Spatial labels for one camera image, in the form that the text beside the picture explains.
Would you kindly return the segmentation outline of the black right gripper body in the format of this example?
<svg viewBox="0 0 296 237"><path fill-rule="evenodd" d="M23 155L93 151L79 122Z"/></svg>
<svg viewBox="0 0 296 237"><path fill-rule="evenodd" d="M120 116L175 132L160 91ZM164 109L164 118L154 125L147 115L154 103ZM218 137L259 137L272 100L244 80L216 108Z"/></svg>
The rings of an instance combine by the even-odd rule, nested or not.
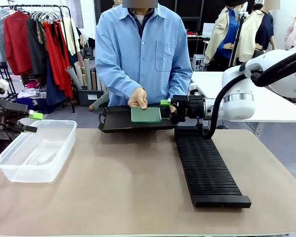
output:
<svg viewBox="0 0 296 237"><path fill-rule="evenodd" d="M171 106L176 110L171 113L171 120L184 122L185 118L204 119L204 97L202 95L174 95Z"/></svg>

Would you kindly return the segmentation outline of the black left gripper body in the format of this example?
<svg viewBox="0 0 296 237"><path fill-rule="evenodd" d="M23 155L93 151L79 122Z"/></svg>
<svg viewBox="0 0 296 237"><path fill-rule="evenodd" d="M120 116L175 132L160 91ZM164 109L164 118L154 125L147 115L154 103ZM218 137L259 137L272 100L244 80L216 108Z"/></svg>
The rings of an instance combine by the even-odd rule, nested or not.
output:
<svg viewBox="0 0 296 237"><path fill-rule="evenodd" d="M25 131L20 119L29 116L27 105L6 101L0 98L0 126L3 131Z"/></svg>

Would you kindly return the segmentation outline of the person's right hand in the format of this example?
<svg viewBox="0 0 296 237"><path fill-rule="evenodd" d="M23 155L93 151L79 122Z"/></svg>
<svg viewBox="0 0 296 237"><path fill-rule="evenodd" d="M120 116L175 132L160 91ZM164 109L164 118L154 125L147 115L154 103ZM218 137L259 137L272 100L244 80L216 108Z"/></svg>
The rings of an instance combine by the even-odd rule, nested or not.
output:
<svg viewBox="0 0 296 237"><path fill-rule="evenodd" d="M128 101L128 106L131 108L141 108L145 110L148 106L147 92L142 87L134 90Z"/></svg>

